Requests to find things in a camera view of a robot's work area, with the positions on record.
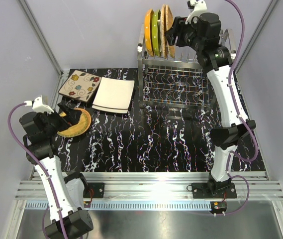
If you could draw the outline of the floral square ceramic plate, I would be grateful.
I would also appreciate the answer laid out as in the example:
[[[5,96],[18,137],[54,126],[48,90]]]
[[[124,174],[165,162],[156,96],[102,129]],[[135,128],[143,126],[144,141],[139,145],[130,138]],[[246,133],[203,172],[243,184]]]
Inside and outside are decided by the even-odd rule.
[[[60,87],[58,94],[87,103],[94,95],[102,77],[75,70]]]

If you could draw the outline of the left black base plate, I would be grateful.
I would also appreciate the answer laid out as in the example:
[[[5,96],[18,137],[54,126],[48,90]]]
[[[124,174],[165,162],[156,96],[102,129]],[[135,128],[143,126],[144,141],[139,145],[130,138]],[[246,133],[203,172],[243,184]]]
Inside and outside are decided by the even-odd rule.
[[[102,199],[104,197],[105,184],[102,182],[88,182],[88,186],[84,189],[84,199],[91,196],[93,199]]]

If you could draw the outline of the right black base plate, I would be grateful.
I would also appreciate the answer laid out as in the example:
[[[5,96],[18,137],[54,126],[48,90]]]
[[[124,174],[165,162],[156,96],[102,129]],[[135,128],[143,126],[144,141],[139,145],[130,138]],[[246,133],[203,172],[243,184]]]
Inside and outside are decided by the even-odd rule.
[[[236,199],[237,192],[234,183],[230,183],[229,186],[212,192],[207,183],[192,183],[190,185],[190,191],[194,199]]]

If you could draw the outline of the steel two-tier dish rack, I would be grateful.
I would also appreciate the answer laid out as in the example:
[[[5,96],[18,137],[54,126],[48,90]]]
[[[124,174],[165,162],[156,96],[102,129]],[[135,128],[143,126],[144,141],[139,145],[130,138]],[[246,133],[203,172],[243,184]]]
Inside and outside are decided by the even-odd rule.
[[[175,57],[150,56],[145,30],[141,27],[137,45],[138,101],[140,107],[209,108],[216,104],[213,88],[196,54],[176,49]]]

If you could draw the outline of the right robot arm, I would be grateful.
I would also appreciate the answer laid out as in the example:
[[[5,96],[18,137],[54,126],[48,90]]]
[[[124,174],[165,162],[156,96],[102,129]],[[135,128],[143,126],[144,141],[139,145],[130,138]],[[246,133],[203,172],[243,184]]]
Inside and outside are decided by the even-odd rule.
[[[242,108],[231,74],[232,59],[227,47],[220,43],[221,21],[214,13],[202,13],[196,22],[187,23],[175,17],[165,36],[169,45],[188,46],[213,86],[221,113],[221,127],[210,132],[215,145],[215,158],[208,181],[201,186],[192,184],[195,198],[236,198],[236,190],[229,176],[238,141],[256,127]]]

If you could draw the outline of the left aluminium frame post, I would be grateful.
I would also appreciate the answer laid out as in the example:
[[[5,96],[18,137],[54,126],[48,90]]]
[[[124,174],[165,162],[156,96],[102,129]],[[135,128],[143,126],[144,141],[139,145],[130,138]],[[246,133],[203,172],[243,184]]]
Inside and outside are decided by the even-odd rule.
[[[61,68],[60,64],[57,61],[57,58],[55,57],[49,43],[47,42],[41,27],[34,15],[34,13],[31,10],[31,7],[29,6],[28,2],[26,0],[17,0],[17,3],[21,7],[24,15],[26,16],[31,28],[33,29],[36,37],[39,40],[39,43],[41,44],[43,50],[45,51],[48,59],[50,60],[53,68],[55,69],[56,73],[59,77],[63,76],[64,70]]]

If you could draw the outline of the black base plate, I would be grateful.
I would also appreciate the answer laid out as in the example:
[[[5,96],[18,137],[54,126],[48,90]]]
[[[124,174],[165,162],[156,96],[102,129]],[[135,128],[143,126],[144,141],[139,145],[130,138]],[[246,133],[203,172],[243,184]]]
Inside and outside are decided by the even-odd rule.
[[[93,199],[102,199],[104,197],[105,184],[102,182],[88,182],[88,186],[84,189],[84,199],[91,196]]]
[[[236,199],[237,192],[234,183],[230,183],[229,186],[212,192],[207,183],[192,183],[190,185],[190,191],[194,199]]]

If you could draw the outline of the green dotted plate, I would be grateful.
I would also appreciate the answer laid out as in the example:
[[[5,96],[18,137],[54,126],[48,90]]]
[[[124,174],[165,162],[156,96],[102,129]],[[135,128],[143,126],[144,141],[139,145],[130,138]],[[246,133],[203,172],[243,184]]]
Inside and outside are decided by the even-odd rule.
[[[154,55],[161,57],[161,37],[160,37],[160,25],[161,25],[161,11],[157,10],[152,16],[152,47]]]

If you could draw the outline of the large woven wicker plate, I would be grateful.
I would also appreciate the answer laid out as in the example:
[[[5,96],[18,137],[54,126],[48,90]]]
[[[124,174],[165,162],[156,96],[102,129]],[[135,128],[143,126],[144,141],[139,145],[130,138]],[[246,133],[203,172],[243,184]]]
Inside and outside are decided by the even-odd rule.
[[[168,31],[172,27],[174,21],[173,14],[169,5],[166,5],[165,17],[166,17],[166,31]],[[176,49],[174,45],[172,46],[168,45],[168,53],[170,57],[175,58]]]

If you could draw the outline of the white black-rimmed square plate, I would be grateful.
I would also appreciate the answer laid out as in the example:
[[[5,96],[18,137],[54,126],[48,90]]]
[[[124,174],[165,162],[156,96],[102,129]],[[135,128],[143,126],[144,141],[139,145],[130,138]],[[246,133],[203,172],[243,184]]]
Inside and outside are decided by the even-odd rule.
[[[129,109],[134,84],[133,80],[102,77],[93,105],[115,109]]]

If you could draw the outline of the right aluminium frame post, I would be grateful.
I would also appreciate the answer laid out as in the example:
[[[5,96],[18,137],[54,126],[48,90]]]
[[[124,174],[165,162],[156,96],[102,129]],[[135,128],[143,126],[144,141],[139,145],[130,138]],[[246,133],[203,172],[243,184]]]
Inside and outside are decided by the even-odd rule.
[[[249,53],[251,52],[253,46],[255,45],[256,41],[258,40],[259,36],[261,35],[261,33],[263,32],[267,22],[269,21],[272,13],[274,12],[275,8],[277,7],[278,3],[280,2],[280,0],[271,0],[265,10],[265,12],[263,13],[255,31],[253,32],[250,40],[248,41],[248,44],[245,48],[245,50],[243,51],[243,54],[240,58],[240,60],[238,61],[238,64],[235,68],[235,73],[238,74],[238,72],[240,71],[241,67],[243,66],[243,63],[245,62],[245,60],[247,59]]]

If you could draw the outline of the aluminium mounting rail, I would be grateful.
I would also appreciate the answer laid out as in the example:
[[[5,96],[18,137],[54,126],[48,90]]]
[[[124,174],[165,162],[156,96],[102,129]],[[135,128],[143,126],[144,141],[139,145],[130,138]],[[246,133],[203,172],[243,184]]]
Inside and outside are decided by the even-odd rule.
[[[105,184],[104,197],[93,203],[131,202],[155,204],[159,207],[172,202],[195,203],[190,185],[208,180],[207,172],[85,172],[88,182]],[[235,184],[236,202],[283,201],[278,181],[269,180],[265,172],[231,172]]]

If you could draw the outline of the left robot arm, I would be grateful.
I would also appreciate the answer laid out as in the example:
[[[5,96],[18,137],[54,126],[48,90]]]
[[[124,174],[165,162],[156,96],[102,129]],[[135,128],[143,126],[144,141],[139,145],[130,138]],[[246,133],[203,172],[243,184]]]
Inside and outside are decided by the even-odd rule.
[[[44,227],[44,232],[49,239],[81,239],[94,228],[84,207],[84,197],[90,187],[81,172],[73,171],[63,176],[61,160],[53,143],[58,132],[79,122],[80,115],[60,104],[66,110],[62,117],[41,98],[24,104],[32,107],[32,111],[19,119],[26,132],[23,148],[40,176],[49,203],[51,223]]]

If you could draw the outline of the orange octagonal plate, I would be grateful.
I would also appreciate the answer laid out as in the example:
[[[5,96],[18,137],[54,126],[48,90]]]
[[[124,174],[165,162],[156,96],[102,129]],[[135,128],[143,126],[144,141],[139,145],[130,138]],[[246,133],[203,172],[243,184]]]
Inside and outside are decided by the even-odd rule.
[[[150,56],[154,56],[154,50],[152,46],[152,35],[151,35],[151,21],[153,16],[153,10],[149,9],[145,14],[144,19],[144,38],[145,38],[145,45],[146,50]]]

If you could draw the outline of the aluminium frame post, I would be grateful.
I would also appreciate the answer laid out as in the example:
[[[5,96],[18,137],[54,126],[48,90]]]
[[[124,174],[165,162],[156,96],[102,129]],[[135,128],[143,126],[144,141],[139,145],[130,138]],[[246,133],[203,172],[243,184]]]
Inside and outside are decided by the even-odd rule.
[[[277,7],[278,3],[280,2],[280,0],[271,0],[265,10],[265,12],[263,13],[255,31],[253,32],[250,40],[248,41],[248,44],[245,48],[245,50],[243,51],[243,54],[240,58],[240,60],[238,61],[238,64],[235,68],[235,73],[238,74],[238,72],[240,71],[241,67],[243,66],[243,63],[245,62],[245,60],[247,59],[249,53],[251,52],[253,46],[255,45],[256,41],[258,40],[259,36],[261,35],[261,33],[263,32],[267,22],[269,21],[272,13],[274,12],[275,8]]]
[[[60,64],[57,61],[57,58],[55,57],[49,43],[47,42],[41,27],[34,15],[34,13],[31,10],[31,7],[29,6],[28,2],[26,0],[17,0],[17,3],[21,7],[24,15],[26,16],[31,28],[33,29],[36,37],[39,40],[39,43],[41,44],[43,50],[45,51],[48,59],[50,60],[53,68],[55,69],[56,73],[59,77],[63,76],[64,70],[61,68]]]

